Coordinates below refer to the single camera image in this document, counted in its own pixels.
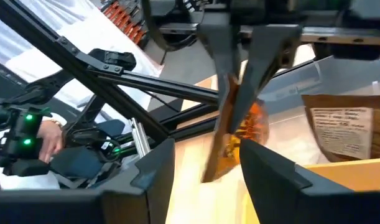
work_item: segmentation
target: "person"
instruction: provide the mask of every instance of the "person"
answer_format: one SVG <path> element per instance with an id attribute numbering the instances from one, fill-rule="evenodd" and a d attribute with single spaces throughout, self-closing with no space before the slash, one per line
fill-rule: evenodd
<path id="1" fill-rule="evenodd" d="M 35 15 L 40 17 L 59 35 L 65 36 L 82 52 L 89 53 L 93 49 L 103 49 L 115 52 L 131 52 L 137 62 L 134 72 L 158 77 L 162 67 L 153 62 L 136 44 L 124 35 L 100 10 L 89 0 L 21 0 Z M 54 74 L 61 68 L 28 41 L 15 33 L 10 27 L 0 21 L 0 63 L 18 74 L 27 82 L 36 81 Z M 151 100 L 149 95 L 120 86 L 130 97 L 146 108 Z M 93 93 L 77 80 L 67 83 L 55 97 L 76 108 L 80 102 Z M 113 110 L 109 105 L 103 111 L 114 119 L 120 119 L 128 124 L 126 118 Z M 96 122 L 102 122 L 102 116 Z M 44 139 L 39 159 L 50 162 L 53 155 L 63 148 L 61 126 L 66 121 L 58 114 L 45 119 L 40 125 L 38 136 Z M 124 132 L 130 130 L 125 126 Z M 0 185 L 2 189 L 58 189 L 58 182 L 52 173 L 34 177 L 5 176 L 0 168 Z"/>

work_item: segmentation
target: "orange items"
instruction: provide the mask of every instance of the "orange items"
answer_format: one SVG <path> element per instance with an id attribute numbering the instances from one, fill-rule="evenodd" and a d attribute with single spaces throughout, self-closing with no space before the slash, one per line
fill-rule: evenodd
<path id="1" fill-rule="evenodd" d="M 141 29 L 142 24 L 133 22 L 131 15 L 118 4 L 118 1 L 112 3 L 103 13 L 135 44 L 139 44 L 144 36 L 144 31 Z"/>
<path id="2" fill-rule="evenodd" d="M 251 139 L 264 145 L 268 138 L 269 123 L 267 113 L 264 111 L 262 103 L 254 103 L 238 130 L 228 136 L 228 143 L 217 160 L 213 179 L 219 179 L 240 164 L 239 145 L 241 139 Z"/>

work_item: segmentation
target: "human hand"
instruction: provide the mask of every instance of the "human hand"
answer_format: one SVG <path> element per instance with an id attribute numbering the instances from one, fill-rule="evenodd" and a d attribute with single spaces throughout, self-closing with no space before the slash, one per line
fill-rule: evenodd
<path id="1" fill-rule="evenodd" d="M 52 155 L 63 149 L 63 134 L 58 124 L 53 121 L 43 121 L 40 125 L 38 137 L 43 139 L 39 159 L 46 163 L 50 162 Z"/>

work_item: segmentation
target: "green led light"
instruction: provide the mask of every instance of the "green led light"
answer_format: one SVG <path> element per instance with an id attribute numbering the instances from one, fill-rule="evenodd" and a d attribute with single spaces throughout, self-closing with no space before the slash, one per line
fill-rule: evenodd
<path id="1" fill-rule="evenodd" d="M 24 143 L 24 145 L 28 146 L 28 145 L 32 144 L 32 140 L 31 139 L 25 139 L 22 143 Z"/>
<path id="2" fill-rule="evenodd" d="M 28 114 L 27 116 L 25 116 L 25 119 L 27 121 L 31 121 L 33 118 L 34 118 L 34 115 L 32 115 L 32 114 Z"/>
<path id="3" fill-rule="evenodd" d="M 128 151 L 130 151 L 130 150 L 128 150 L 128 149 L 126 149 L 126 150 L 122 150 L 122 149 L 119 149 L 119 148 L 115 148 L 115 149 L 113 150 L 113 154 L 114 154 L 114 155 L 118 155 L 118 154 L 122 154 L 122 153 L 124 153 L 124 152 L 128 152 Z"/>

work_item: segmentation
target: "silver metal bar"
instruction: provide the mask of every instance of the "silver metal bar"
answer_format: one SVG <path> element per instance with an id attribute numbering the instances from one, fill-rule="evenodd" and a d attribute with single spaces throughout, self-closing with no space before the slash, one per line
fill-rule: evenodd
<path id="1" fill-rule="evenodd" d="M 142 144 L 144 146 L 144 149 L 145 151 L 148 153 L 148 152 L 151 152 L 151 148 L 150 148 L 150 145 L 148 144 L 148 137 L 146 135 L 146 131 L 144 130 L 144 127 L 142 126 L 141 123 L 138 123 L 138 127 L 139 127 L 139 135 L 140 135 L 140 140 L 142 141 Z"/>
<path id="2" fill-rule="evenodd" d="M 148 144 L 147 136 L 141 123 L 138 123 L 135 118 L 129 120 L 132 127 L 132 136 L 136 145 L 137 153 L 140 158 L 144 157 L 151 151 Z"/>
<path id="3" fill-rule="evenodd" d="M 195 34 L 198 24 L 171 23 L 160 28 L 163 34 Z M 268 26 L 294 26 L 277 24 Z M 250 37 L 253 28 L 241 26 L 240 33 L 244 37 Z M 329 43 L 329 44 L 358 44 L 380 45 L 380 30 L 376 29 L 348 29 L 337 27 L 304 27 L 301 41 L 305 43 Z"/>

